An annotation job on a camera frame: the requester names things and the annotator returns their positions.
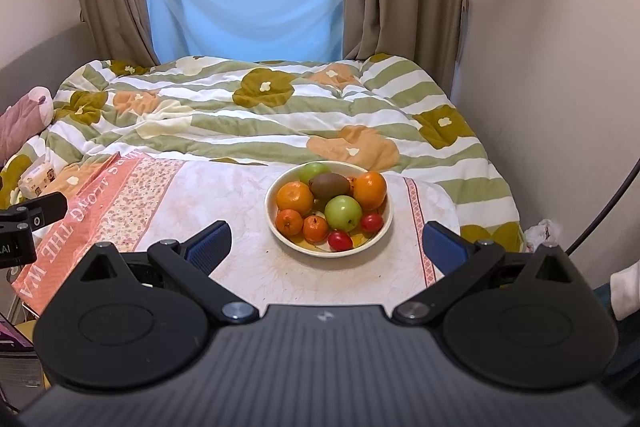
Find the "white plastic bag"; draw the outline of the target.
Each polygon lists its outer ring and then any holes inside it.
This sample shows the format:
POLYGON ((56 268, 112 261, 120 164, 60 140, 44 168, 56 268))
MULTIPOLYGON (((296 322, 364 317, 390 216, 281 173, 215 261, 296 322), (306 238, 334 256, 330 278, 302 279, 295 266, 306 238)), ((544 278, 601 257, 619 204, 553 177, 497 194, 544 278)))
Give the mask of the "white plastic bag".
POLYGON ((524 231, 526 251, 534 253, 543 243, 559 243, 561 227, 550 219, 542 219, 524 231))

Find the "blue window cloth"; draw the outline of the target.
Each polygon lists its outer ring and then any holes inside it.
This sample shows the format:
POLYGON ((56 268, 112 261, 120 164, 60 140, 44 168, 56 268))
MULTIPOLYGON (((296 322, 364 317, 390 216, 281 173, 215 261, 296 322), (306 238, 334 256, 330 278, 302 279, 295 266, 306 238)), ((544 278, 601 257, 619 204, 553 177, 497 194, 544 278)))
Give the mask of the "blue window cloth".
POLYGON ((337 61, 343 0, 146 0, 153 49, 168 63, 189 55, 260 62, 337 61))

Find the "cream yellow bowl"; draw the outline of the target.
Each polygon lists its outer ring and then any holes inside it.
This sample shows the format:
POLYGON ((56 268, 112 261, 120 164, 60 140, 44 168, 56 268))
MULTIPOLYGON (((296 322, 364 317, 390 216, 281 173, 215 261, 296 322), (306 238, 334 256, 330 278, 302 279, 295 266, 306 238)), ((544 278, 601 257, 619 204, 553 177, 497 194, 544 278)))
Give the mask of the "cream yellow bowl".
MULTIPOLYGON (((354 185, 355 179, 358 178, 358 176, 361 176, 363 173, 369 172, 368 170, 363 169, 361 167, 358 167, 352 164, 347 164, 347 162, 333 161, 333 160, 316 161, 316 162, 324 162, 326 165, 330 167, 331 172, 341 174, 345 178, 349 179, 350 192, 347 196, 350 196, 350 197, 352 197, 352 186, 354 185)), ((283 173, 282 176, 280 176, 280 178, 278 178, 276 181, 273 182, 273 184, 271 184, 267 192, 267 195, 265 198, 265 212, 266 212, 269 228, 272 234, 276 236, 276 239, 279 239, 279 241, 284 245, 291 247, 302 254, 305 254, 311 257, 317 257, 317 258, 339 258, 339 257, 347 257, 351 255, 360 254, 363 251, 366 251, 367 249, 375 245, 376 243, 378 243, 380 239, 382 239, 382 237, 390 229, 390 225, 393 222, 393 214, 394 214, 393 205, 392 205, 392 202, 390 201, 390 198, 388 197, 388 191, 386 193, 385 202, 383 202, 381 207, 378 207, 378 209, 375 209, 372 211, 362 210, 362 215, 365 215, 366 213, 370 213, 370 212, 379 213, 384 219, 384 227, 378 233, 370 235, 370 234, 363 233, 363 231, 361 231, 360 223, 359 223, 356 229, 353 229, 351 232, 346 232, 352 238, 352 243, 354 243, 354 248, 352 248, 350 251, 332 251, 332 249, 328 244, 328 236, 326 236, 326 240, 322 243, 309 244, 304 239, 303 230, 299 234, 293 237, 283 236, 277 230, 276 224, 274 223, 274 221, 276 221, 278 212, 280 211, 276 202, 277 191, 285 183, 299 181, 298 172, 300 167, 302 166, 297 166, 288 171, 285 171, 285 173, 283 173)), ((318 215, 326 219, 326 216, 324 215, 323 211, 324 211, 324 207, 326 207, 327 202, 329 202, 329 199, 314 198, 314 208, 312 208, 311 213, 309 213, 308 216, 318 215)))

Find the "pink plush pillow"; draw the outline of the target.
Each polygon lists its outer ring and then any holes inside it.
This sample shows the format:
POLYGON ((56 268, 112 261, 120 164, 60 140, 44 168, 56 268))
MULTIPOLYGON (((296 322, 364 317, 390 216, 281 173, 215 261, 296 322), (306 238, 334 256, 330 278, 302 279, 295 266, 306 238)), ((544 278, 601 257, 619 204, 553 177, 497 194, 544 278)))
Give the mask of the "pink plush pillow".
POLYGON ((51 124, 53 112, 50 91, 35 87, 1 115, 1 165, 51 124))

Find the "large orange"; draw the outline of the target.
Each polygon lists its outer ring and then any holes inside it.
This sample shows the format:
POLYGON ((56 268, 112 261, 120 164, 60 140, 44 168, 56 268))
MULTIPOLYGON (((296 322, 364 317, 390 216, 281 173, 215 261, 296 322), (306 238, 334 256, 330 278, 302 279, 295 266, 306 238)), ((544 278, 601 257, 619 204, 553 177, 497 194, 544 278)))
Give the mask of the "large orange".
POLYGON ((372 211, 385 202, 387 185, 384 176, 376 171, 363 173, 355 179, 352 197, 364 211, 372 211))

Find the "orange persimmon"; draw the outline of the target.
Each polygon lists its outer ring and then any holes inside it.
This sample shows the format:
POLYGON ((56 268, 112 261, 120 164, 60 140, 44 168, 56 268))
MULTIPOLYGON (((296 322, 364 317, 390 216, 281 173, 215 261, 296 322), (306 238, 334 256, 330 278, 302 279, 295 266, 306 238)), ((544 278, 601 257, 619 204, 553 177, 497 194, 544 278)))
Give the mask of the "orange persimmon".
POLYGON ((294 210, 306 217, 314 208, 314 194, 306 183, 288 182, 277 191, 276 202, 280 210, 294 210))

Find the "striped floral duvet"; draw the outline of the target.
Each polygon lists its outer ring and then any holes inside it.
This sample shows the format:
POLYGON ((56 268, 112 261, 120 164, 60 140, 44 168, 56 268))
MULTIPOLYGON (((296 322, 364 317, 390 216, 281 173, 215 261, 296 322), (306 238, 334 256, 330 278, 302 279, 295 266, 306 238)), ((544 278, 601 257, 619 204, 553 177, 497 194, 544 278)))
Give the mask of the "striped floral duvet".
POLYGON ((440 185, 462 236, 524 245, 509 184, 480 139, 421 67, 362 62, 232 61, 187 56, 146 68, 93 61, 53 98, 50 124, 1 170, 1 202, 39 157, 55 168, 141 150, 159 158, 302 165, 322 159, 440 185))

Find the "small tissue packet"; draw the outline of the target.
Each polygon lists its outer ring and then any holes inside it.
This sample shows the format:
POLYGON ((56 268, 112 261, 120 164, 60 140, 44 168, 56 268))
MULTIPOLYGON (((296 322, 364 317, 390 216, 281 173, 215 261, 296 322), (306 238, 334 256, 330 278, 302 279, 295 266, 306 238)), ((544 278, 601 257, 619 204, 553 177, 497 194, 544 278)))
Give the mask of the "small tissue packet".
POLYGON ((34 162, 18 180, 18 188, 26 198, 39 197, 54 181, 55 171, 48 160, 34 162))

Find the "red cherry tomato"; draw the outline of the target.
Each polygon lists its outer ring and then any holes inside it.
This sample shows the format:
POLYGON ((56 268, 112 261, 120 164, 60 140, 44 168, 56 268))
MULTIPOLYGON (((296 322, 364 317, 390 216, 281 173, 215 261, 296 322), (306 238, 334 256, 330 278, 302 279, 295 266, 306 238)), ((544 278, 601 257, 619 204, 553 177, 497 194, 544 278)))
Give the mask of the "red cherry tomato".
POLYGON ((360 229, 366 234, 376 234, 384 227, 383 217, 376 212, 366 213, 360 219, 360 229))
POLYGON ((343 231, 333 231, 328 235, 328 244, 332 251, 350 251, 354 248, 352 238, 343 231))

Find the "green apple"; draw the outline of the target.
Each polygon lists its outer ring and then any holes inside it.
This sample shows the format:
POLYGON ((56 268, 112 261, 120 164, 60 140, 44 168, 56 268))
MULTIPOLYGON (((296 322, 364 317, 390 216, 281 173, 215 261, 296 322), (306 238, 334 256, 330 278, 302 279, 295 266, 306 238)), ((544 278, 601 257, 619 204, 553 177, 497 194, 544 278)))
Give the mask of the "green apple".
POLYGON ((324 162, 310 162, 300 167, 298 172, 298 179, 300 182, 308 184, 315 176, 320 176, 323 173, 330 173, 331 169, 324 162))
POLYGON ((351 232, 360 223, 362 208, 356 199, 347 195, 338 195, 326 203, 323 213, 331 229, 351 232))

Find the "pink white floral cloth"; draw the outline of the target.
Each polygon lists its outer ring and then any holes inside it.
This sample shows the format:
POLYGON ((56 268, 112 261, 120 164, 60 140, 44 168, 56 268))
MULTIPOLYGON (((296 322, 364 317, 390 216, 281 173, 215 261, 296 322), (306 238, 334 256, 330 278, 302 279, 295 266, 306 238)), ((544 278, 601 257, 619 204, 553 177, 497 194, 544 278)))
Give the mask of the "pink white floral cloth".
POLYGON ((185 241, 217 220, 230 225, 232 245, 213 278, 259 310, 276 303, 392 309, 440 279, 421 237, 428 221, 460 229, 456 207, 441 187, 386 174, 394 210, 386 234, 360 254, 317 258, 294 251, 270 231, 265 197, 283 171, 142 153, 68 166, 49 187, 70 199, 67 215, 37 232, 38 259, 13 282, 15 294, 41 313, 93 243, 145 251, 160 239, 185 241))

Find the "small orange tangerine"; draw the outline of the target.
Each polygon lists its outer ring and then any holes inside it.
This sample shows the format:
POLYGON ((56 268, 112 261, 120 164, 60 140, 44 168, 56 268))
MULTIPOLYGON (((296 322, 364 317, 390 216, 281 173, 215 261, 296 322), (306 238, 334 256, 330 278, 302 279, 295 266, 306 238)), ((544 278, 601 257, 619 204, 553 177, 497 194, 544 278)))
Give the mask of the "small orange tangerine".
POLYGON ((303 236, 309 244, 319 244, 326 240, 330 233, 330 227, 326 219, 318 215, 305 218, 303 223, 303 236))

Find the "white sock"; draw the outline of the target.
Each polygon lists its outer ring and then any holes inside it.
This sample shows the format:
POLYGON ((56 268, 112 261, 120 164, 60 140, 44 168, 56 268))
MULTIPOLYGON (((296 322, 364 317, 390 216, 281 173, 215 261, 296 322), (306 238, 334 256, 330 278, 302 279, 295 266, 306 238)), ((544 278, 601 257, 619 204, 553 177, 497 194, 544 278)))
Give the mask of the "white sock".
POLYGON ((640 261, 610 277, 611 307, 617 321, 640 309, 640 261))

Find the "brown kiwi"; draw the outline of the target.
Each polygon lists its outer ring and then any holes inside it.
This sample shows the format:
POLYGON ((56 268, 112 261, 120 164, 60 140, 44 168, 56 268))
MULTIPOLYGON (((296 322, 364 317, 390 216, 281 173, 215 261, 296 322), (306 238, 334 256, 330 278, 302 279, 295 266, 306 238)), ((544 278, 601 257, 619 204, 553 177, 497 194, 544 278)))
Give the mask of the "brown kiwi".
POLYGON ((349 179, 334 172, 324 172, 309 180, 309 188, 315 198, 331 199, 350 192, 349 179))

